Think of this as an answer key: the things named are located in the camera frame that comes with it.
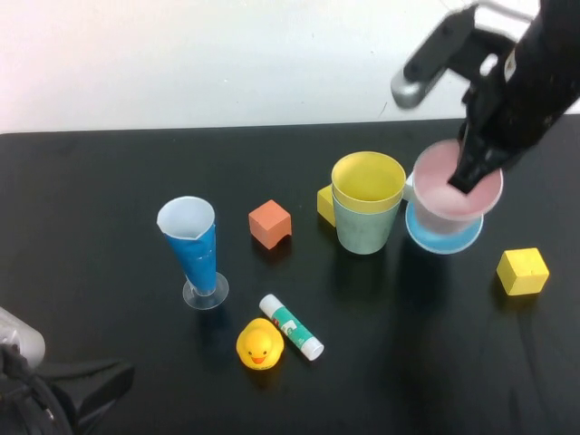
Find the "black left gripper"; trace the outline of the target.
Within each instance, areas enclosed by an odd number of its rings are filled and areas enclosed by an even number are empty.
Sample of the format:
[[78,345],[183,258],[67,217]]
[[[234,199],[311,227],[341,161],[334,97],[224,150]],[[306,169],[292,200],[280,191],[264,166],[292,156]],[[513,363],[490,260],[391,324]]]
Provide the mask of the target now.
[[132,386],[135,367],[125,360],[44,363],[43,379],[62,406],[72,430],[94,430]]

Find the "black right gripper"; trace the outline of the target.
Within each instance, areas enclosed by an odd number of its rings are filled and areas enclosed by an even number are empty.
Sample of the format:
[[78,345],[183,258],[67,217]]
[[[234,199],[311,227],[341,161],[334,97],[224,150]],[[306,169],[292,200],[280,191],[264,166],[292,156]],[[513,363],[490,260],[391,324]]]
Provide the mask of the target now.
[[546,45],[466,43],[459,59],[470,86],[448,184],[469,194],[493,171],[514,167],[546,134]]

